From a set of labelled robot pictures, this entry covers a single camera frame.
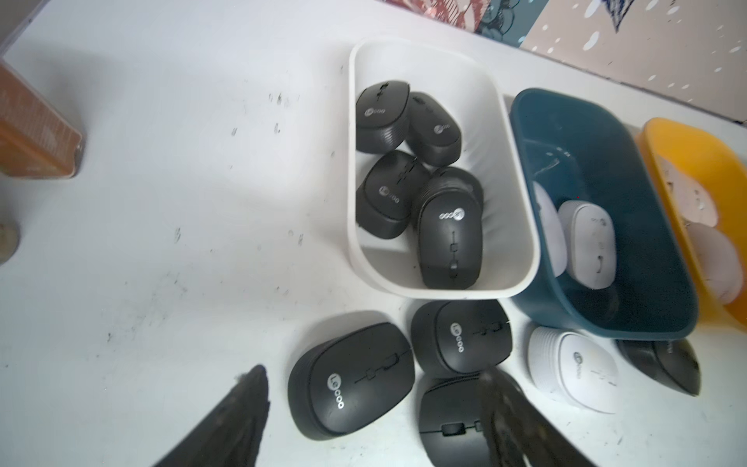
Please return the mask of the pink mouse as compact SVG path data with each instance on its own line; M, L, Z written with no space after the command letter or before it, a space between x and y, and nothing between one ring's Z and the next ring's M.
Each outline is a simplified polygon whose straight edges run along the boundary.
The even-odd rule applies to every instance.
M696 277L721 305L733 303L744 285L739 254L731 240L715 227L686 222L684 255Z
M664 157L656 155L656 160L680 216L687 222L715 228L719 221L718 210L704 186Z

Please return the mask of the white mouse top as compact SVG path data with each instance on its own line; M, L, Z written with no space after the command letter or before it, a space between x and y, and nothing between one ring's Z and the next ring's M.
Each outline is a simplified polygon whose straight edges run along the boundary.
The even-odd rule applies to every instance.
M601 414L618 409L617 364L607 350L582 334L535 328L527 366L535 386L554 401Z

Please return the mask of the white mouse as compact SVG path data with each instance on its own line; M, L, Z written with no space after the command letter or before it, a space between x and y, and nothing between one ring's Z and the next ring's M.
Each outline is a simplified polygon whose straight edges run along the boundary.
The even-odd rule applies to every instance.
M559 210L566 247L567 272L591 289L608 288L617 270L616 237L612 218L597 204L568 200Z
M601 414L618 409L617 364L607 350L582 334L535 328L527 366L535 386L554 401Z
M537 207L540 215L541 227L545 236L545 243L550 255L552 273L559 277L566 271L568 265L568 250L564 229L549 194L538 182L533 182Z

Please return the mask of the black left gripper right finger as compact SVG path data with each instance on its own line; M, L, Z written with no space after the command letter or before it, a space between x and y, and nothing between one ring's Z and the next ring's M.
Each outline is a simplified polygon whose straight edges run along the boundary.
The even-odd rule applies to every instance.
M484 370L478 380L480 423L492 466L591 466L526 398L506 372Z

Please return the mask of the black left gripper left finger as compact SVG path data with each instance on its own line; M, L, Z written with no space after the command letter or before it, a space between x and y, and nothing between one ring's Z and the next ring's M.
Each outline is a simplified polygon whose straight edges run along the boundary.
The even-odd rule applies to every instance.
M269 414L267 370L257 365L157 465L253 466Z

